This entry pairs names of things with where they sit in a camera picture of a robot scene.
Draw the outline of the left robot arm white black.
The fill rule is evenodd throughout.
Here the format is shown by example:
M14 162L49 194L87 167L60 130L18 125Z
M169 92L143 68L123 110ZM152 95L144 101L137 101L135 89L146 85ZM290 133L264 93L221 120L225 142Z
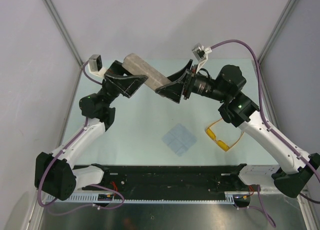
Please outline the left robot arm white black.
M82 97L79 108L85 117L84 124L64 144L51 153L40 153L35 162L34 185L38 189L38 201L41 206L43 192L52 195L55 200L66 200L79 188L94 184L98 189L109 187L111 178L108 170L99 164L75 169L77 159L114 123L116 109L112 102L123 95L130 98L148 79L146 75L132 75L119 61L114 61L110 69L88 60L82 70L96 73L103 80L98 82L101 89L97 93Z

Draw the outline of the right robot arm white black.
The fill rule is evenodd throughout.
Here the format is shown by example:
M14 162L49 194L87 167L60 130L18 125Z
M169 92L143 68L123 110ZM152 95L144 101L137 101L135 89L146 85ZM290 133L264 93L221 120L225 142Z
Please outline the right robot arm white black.
M192 93L221 103L218 111L224 122L232 124L252 137L278 163L271 173L258 173L242 168L230 179L235 190L248 185L275 186L284 195L296 198L320 165L318 153L309 154L298 148L267 119L262 109L241 90L246 79L238 66L225 65L215 79L195 70L190 60L182 70L165 77L157 76L155 92L179 103Z

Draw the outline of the yellow sunglasses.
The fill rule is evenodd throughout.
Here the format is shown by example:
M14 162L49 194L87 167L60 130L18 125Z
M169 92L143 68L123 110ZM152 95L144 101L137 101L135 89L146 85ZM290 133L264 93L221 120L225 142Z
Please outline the yellow sunglasses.
M232 149L242 139L244 132L221 118L205 128L207 136L224 152Z

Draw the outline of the light blue cleaning cloth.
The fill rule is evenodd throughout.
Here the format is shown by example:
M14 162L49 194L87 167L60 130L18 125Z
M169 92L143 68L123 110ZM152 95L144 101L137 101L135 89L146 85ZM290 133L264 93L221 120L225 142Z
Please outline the light blue cleaning cloth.
M177 124L162 137L162 141L173 153L182 156L196 144L197 138L186 127Z

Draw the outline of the grey glasses case green lining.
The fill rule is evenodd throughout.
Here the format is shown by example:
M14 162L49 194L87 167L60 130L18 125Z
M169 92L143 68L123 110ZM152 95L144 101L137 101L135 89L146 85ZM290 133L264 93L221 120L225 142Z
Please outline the grey glasses case green lining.
M147 76L145 84L154 91L171 83L167 77L149 65L137 54L131 53L127 55L123 60L122 66L132 75Z

